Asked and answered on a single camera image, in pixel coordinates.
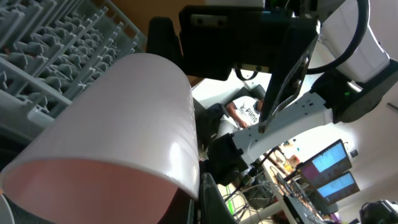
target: electronics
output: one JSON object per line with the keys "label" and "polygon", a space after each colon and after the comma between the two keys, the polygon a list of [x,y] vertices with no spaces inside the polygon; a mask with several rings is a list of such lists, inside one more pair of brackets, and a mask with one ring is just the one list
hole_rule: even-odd
{"label": "electronics", "polygon": [[319,188],[339,177],[352,167],[343,141],[337,140],[300,168],[301,175],[314,188]]}
{"label": "electronics", "polygon": [[337,179],[318,188],[317,192],[326,200],[327,203],[331,204],[359,192],[359,187],[351,172],[348,171]]}

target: gray dish rack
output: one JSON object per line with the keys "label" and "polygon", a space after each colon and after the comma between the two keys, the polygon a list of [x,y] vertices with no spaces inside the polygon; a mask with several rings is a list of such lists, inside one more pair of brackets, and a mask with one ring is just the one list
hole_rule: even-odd
{"label": "gray dish rack", "polygon": [[0,136],[30,143],[115,61],[145,44],[110,0],[101,7],[89,0],[0,0]]}

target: wire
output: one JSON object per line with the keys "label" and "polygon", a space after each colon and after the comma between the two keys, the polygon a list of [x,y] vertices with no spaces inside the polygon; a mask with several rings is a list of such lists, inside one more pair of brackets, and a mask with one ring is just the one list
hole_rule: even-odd
{"label": "wire", "polygon": [[[252,168],[252,170],[258,170],[259,167],[266,161],[266,159],[268,159],[268,157],[275,152],[277,149],[279,148],[279,146],[273,147],[267,154],[266,156],[262,159],[262,161],[259,164],[254,165],[254,167]],[[241,190],[242,187],[244,187],[245,184],[243,183],[243,181],[241,181],[241,183],[239,184],[239,186],[234,190],[234,192],[232,192],[232,194],[230,194],[226,199],[224,199],[224,201],[228,201],[228,199],[230,199],[237,191]]]}
{"label": "wire", "polygon": [[318,68],[309,68],[307,70],[308,75],[319,74],[322,72],[327,72],[332,68],[336,68],[337,66],[346,62],[355,53],[359,44],[362,42],[369,23],[369,0],[356,1],[358,3],[358,23],[356,25],[353,39],[349,43],[347,49],[344,51],[343,54],[340,55],[340,57],[336,58],[336,60],[330,62],[329,64]]}

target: ceiling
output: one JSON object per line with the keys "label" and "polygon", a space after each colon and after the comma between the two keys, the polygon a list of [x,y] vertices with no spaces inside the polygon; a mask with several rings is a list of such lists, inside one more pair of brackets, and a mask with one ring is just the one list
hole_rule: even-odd
{"label": "ceiling", "polygon": [[398,59],[398,1],[370,0],[370,26],[382,48]]}

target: monitor screen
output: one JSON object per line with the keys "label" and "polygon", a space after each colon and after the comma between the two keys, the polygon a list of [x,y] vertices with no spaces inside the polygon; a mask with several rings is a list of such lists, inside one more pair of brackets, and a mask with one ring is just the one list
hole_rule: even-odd
{"label": "monitor screen", "polygon": [[306,161],[300,168],[301,175],[316,189],[336,179],[352,167],[342,140]]}
{"label": "monitor screen", "polygon": [[318,193],[328,203],[335,203],[339,200],[346,198],[356,192],[359,192],[359,187],[356,184],[351,172],[346,172],[336,180],[317,189]]}

